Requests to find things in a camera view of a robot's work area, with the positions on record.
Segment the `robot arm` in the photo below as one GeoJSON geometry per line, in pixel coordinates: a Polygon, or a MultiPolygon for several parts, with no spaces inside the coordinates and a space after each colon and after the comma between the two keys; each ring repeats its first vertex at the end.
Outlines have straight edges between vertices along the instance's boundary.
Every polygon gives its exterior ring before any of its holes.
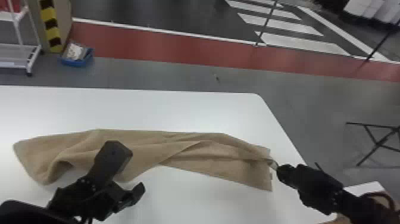
{"type": "Polygon", "coordinates": [[[368,195],[356,197],[345,191],[339,181],[321,170],[301,164],[296,168],[285,164],[277,168],[277,175],[281,182],[299,192],[305,206],[326,215],[340,213],[353,224],[400,224],[393,205],[386,208],[368,195]]]}

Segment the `white floor marking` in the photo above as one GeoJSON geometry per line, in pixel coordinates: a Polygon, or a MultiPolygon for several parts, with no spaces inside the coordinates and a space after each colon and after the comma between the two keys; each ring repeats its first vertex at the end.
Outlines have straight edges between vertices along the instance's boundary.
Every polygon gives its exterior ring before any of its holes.
{"type": "MultiPolygon", "coordinates": [[[[259,25],[259,26],[263,26],[265,21],[267,20],[266,18],[262,18],[259,16],[247,15],[247,14],[242,14],[242,13],[238,13],[238,14],[246,23],[251,23],[251,24],[255,24],[255,25],[259,25]]],[[[318,36],[324,36],[322,33],[318,32],[317,30],[315,30],[315,28],[313,28],[311,26],[306,26],[306,25],[298,24],[298,23],[288,23],[288,22],[280,21],[280,20],[270,19],[270,21],[268,21],[268,27],[289,30],[289,31],[294,31],[294,32],[299,32],[299,33],[308,33],[308,34],[313,34],[313,35],[318,35],[318,36]]]]}
{"type": "MultiPolygon", "coordinates": [[[[267,5],[274,5],[275,1],[270,1],[270,0],[249,0],[252,2],[258,2],[258,3],[263,3],[267,5]]],[[[281,4],[276,4],[277,7],[282,8],[283,6],[281,4]]]]}
{"type": "MultiPolygon", "coordinates": [[[[243,3],[243,2],[229,1],[229,0],[227,0],[227,2],[233,8],[240,8],[243,10],[249,10],[249,11],[254,11],[254,12],[258,12],[258,13],[266,13],[266,14],[270,13],[270,11],[271,11],[270,8],[261,7],[258,5],[252,5],[252,4],[247,4],[247,3],[243,3]]],[[[282,10],[274,10],[273,15],[286,17],[286,18],[292,18],[295,20],[301,20],[294,13],[290,13],[290,12],[282,11],[282,10]]]]}
{"type": "Polygon", "coordinates": [[[290,36],[281,36],[271,33],[264,33],[261,36],[262,41],[267,45],[282,46],[285,48],[303,49],[307,51],[317,51],[323,53],[340,54],[350,56],[345,50],[334,43],[325,43],[321,41],[312,41],[290,36]]]}
{"type": "Polygon", "coordinates": [[[150,32],[155,32],[155,33],[168,33],[168,34],[179,35],[179,36],[190,36],[192,38],[203,38],[203,39],[211,39],[211,40],[216,40],[216,41],[244,43],[244,44],[250,44],[250,45],[255,44],[254,41],[244,41],[244,40],[231,39],[231,38],[220,38],[218,36],[200,35],[200,34],[195,34],[195,33],[163,30],[163,29],[156,29],[156,28],[143,27],[143,26],[134,26],[134,25],[128,25],[128,24],[121,24],[121,23],[111,23],[111,22],[104,22],[104,21],[98,21],[98,20],[89,20],[89,19],[85,19],[85,18],[73,17],[73,21],[79,22],[79,23],[90,23],[90,24],[119,27],[119,28],[125,28],[125,29],[150,31],[150,32]]]}
{"type": "MultiPolygon", "coordinates": [[[[310,10],[309,8],[304,8],[304,7],[298,7],[301,11],[307,13],[309,16],[311,16],[312,18],[318,20],[320,23],[324,24],[326,27],[330,28],[331,30],[333,30],[334,32],[336,32],[338,35],[340,35],[341,37],[345,38],[347,41],[349,41],[350,43],[352,43],[353,45],[357,46],[360,50],[364,51],[366,54],[370,54],[372,52],[372,48],[369,47],[368,45],[362,43],[361,41],[359,41],[357,38],[353,37],[352,35],[350,35],[349,33],[345,32],[344,30],[342,30],[341,28],[337,27],[336,25],[334,25],[333,23],[329,22],[328,20],[326,20],[325,18],[323,18],[322,16],[318,15],[317,13],[313,12],[312,10],[310,10]]],[[[374,54],[374,58],[380,61],[385,61],[385,62],[390,62],[389,59],[387,59],[385,56],[383,56],[381,53],[376,52],[374,54]]]]}

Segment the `white box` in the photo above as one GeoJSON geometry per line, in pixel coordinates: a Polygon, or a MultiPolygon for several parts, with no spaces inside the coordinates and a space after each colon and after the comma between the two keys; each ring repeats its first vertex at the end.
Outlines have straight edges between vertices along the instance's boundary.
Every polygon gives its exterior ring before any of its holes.
{"type": "Polygon", "coordinates": [[[400,6],[397,2],[386,0],[385,3],[379,8],[378,12],[376,12],[374,18],[384,23],[390,23],[399,11],[400,6]]]}
{"type": "Polygon", "coordinates": [[[344,11],[352,15],[362,16],[371,3],[372,0],[350,0],[344,11]]]}
{"type": "Polygon", "coordinates": [[[368,8],[362,14],[365,18],[372,18],[378,12],[379,8],[383,5],[383,0],[373,0],[368,8]]]}

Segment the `gray floor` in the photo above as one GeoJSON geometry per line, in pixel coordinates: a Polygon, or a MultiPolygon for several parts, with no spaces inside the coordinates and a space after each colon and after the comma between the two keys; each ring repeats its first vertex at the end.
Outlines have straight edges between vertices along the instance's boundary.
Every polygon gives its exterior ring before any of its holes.
{"type": "Polygon", "coordinates": [[[400,154],[380,150],[356,168],[371,142],[362,129],[345,126],[400,124],[400,83],[111,58],[77,69],[62,66],[54,55],[39,57],[34,73],[28,78],[23,71],[0,70],[0,85],[259,94],[308,164],[318,162],[345,185],[379,181],[400,201],[400,154]]]}

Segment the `red floor stripe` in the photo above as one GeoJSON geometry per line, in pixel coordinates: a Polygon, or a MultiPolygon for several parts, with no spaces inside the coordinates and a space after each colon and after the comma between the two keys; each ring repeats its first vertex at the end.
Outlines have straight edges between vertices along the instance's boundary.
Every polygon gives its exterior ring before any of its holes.
{"type": "Polygon", "coordinates": [[[165,61],[400,82],[400,65],[363,63],[340,55],[259,47],[165,33],[74,23],[74,41],[91,46],[97,57],[165,61]]]}

